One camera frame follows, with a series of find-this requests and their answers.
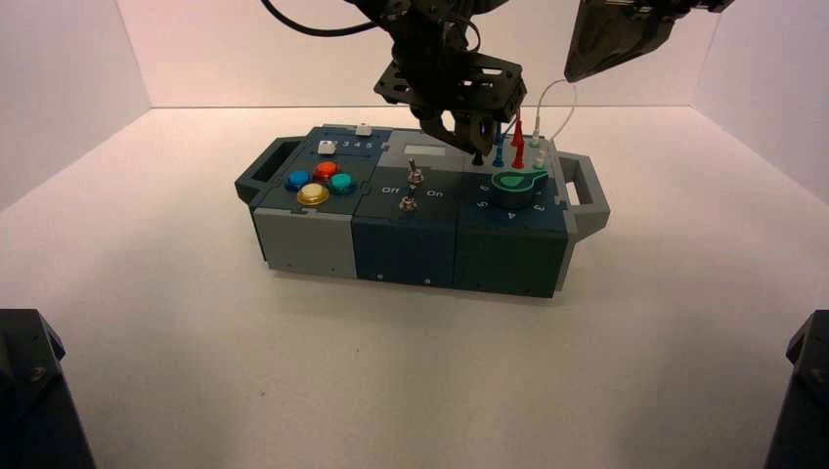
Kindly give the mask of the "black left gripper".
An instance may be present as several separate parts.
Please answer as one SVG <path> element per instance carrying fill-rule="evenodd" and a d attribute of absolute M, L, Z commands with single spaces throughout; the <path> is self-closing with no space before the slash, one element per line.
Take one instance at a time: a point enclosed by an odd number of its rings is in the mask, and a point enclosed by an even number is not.
<path fill-rule="evenodd" d="M 451 54 L 438 64 L 392 62 L 373 90 L 389 104 L 408 106 L 425 134 L 480 155 L 490 153 L 497 125 L 511 119 L 526 96 L 520 64 L 480 53 Z M 452 129 L 445 111 L 454 119 Z"/>

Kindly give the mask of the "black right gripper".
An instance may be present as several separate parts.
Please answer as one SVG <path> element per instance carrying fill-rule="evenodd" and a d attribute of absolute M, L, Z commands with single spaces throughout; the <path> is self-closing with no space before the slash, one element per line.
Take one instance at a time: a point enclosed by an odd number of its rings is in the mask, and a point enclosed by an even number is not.
<path fill-rule="evenodd" d="M 649 54 L 692 10 L 721 14 L 734 0 L 582 1 L 564 77 L 575 83 Z"/>

